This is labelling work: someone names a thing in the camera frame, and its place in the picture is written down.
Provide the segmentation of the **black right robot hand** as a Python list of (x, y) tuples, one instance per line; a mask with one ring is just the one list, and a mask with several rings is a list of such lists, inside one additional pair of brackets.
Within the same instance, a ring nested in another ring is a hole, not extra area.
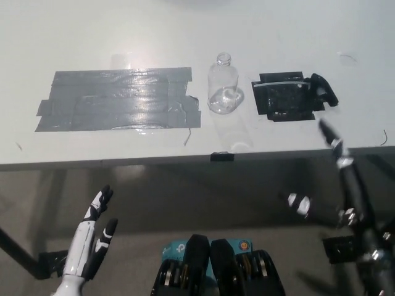
[(325, 226), (348, 227), (351, 236), (323, 240), (332, 265), (355, 263), (366, 295), (394, 295), (394, 226), (379, 228), (370, 197), (354, 156), (341, 136), (324, 119), (318, 127), (331, 149), (343, 192), (343, 206), (331, 208), (304, 194), (280, 193), (287, 206), (304, 218)]

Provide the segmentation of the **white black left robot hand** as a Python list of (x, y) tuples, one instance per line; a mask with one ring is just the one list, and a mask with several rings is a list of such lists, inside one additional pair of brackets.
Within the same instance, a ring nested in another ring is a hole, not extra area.
[(64, 275), (77, 276), (85, 281), (92, 280), (98, 272), (108, 251), (118, 225), (118, 219), (108, 221), (100, 237), (95, 238), (95, 225), (101, 214), (107, 210), (113, 195), (109, 185), (104, 186), (89, 205), (78, 225), (64, 266)]

